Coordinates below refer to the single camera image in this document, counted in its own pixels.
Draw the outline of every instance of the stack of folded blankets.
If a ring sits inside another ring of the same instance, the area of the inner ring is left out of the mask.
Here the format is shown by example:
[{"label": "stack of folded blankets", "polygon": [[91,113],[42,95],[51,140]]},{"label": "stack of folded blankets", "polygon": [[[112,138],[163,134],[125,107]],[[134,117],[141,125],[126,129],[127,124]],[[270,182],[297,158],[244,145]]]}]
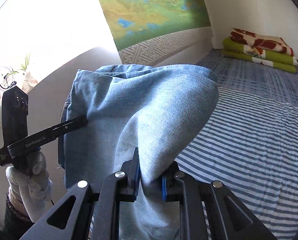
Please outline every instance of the stack of folded blankets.
[{"label": "stack of folded blankets", "polygon": [[282,38],[263,36],[233,29],[222,42],[224,57],[259,63],[279,70],[295,73],[298,60],[293,49]]}]

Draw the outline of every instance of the gloved hand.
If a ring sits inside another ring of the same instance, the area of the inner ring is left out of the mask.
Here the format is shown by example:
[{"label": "gloved hand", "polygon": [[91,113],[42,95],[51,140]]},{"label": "gloved hand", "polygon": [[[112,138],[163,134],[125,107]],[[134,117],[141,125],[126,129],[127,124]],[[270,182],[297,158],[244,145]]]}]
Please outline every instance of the gloved hand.
[{"label": "gloved hand", "polygon": [[26,175],[14,167],[7,167],[9,200],[19,212],[36,222],[46,211],[46,201],[51,200],[52,181],[46,171],[46,159],[41,151],[27,155],[32,175]]}]

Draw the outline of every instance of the folded denim jeans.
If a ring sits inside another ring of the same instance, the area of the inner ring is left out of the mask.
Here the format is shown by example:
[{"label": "folded denim jeans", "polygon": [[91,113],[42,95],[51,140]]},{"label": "folded denim jeans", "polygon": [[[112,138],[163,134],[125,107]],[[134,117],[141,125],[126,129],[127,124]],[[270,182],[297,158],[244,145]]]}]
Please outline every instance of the folded denim jeans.
[{"label": "folded denim jeans", "polygon": [[58,140],[65,185],[102,181],[139,148],[135,203],[121,203],[119,239],[175,239],[179,204],[162,201],[157,179],[208,121],[219,98],[216,75],[195,65],[110,65],[79,70],[62,122],[88,125]]}]

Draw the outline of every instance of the metal rivet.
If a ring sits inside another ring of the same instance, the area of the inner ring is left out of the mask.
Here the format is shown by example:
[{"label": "metal rivet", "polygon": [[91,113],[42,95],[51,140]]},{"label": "metal rivet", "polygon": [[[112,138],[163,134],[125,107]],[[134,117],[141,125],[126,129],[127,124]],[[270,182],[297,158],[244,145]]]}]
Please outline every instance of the metal rivet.
[{"label": "metal rivet", "polygon": [[122,178],[125,176],[125,173],[123,171],[117,171],[115,174],[114,174],[117,178]]},{"label": "metal rivet", "polygon": [[176,176],[177,178],[183,178],[183,177],[185,176],[185,174],[184,174],[183,171],[178,171],[178,172],[175,174],[175,176]]},{"label": "metal rivet", "polygon": [[219,180],[215,180],[214,182],[212,182],[212,185],[216,188],[220,188],[223,186],[222,182]]},{"label": "metal rivet", "polygon": [[81,180],[78,182],[78,187],[84,188],[88,185],[88,182],[86,182],[85,180]]}]

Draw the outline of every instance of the blue patterned bedspread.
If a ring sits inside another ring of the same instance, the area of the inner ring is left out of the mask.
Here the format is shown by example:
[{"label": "blue patterned bedspread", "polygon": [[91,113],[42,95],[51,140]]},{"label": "blue patterned bedspread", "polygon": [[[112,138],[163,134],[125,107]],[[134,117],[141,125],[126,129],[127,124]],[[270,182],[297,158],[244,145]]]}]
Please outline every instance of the blue patterned bedspread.
[{"label": "blue patterned bedspread", "polygon": [[298,73],[221,58],[199,65],[218,74],[219,103],[178,156],[196,179],[224,182],[278,239],[298,231]]}]

